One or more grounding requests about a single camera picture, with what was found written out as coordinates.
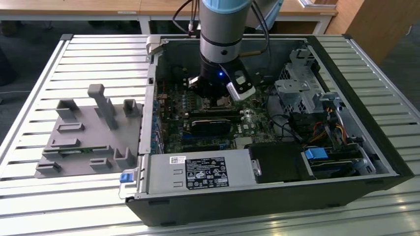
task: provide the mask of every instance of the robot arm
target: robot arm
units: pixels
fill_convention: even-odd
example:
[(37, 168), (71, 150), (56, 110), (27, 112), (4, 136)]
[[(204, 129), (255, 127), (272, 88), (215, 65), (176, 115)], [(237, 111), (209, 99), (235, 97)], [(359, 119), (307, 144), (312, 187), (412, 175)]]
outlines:
[[(279, 0), (260, 0), (280, 8)], [(209, 99), (231, 94), (244, 100), (255, 87), (240, 61), (240, 44), (252, 0), (200, 1), (200, 75), (189, 80), (189, 88)]]

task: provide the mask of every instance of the motherboard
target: motherboard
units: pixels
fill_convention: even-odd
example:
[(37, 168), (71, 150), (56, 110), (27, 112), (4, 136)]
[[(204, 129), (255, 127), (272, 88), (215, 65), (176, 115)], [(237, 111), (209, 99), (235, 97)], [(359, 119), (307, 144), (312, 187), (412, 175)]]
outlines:
[(229, 96), (211, 101), (185, 84), (160, 84), (157, 101), (165, 153), (243, 149), (277, 140), (261, 91), (241, 102)]

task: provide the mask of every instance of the floor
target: floor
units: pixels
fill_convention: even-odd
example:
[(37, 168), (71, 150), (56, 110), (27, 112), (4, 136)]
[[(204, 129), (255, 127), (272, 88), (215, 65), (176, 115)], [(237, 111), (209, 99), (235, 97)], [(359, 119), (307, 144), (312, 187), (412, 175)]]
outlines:
[[(19, 73), (17, 80), (0, 87), (0, 142), (12, 126), (29, 91), (44, 69), (51, 53), (64, 33), (72, 34), (121, 34), (140, 33), (129, 22), (108, 22), (92, 27), (88, 22), (23, 22), (13, 37), (0, 35), (0, 47), (12, 67)], [(420, 75), (420, 22), (413, 25), (380, 65), (399, 89), (420, 109), (420, 86), (413, 86)]]

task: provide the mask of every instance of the blue drive latch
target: blue drive latch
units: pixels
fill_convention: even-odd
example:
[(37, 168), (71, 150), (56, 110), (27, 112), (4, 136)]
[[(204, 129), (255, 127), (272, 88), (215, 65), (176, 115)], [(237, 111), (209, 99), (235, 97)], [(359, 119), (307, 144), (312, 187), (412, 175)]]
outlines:
[(328, 158), (325, 149), (323, 149), (321, 147), (309, 148), (307, 151), (304, 151), (304, 154), (305, 154), (308, 160), (327, 159)]

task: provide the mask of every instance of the circuit board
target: circuit board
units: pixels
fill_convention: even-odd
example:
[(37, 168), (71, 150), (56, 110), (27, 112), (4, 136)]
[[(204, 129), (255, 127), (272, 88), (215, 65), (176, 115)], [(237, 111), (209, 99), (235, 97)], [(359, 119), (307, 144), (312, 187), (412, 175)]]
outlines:
[[(165, 90), (168, 92), (161, 90), (157, 96), (165, 153), (240, 149), (247, 144), (277, 140), (263, 106), (263, 92), (257, 91), (241, 102), (223, 97), (211, 106), (208, 99), (200, 98), (180, 84), (168, 86)], [(228, 132), (196, 137), (191, 126), (203, 120), (229, 121)]]

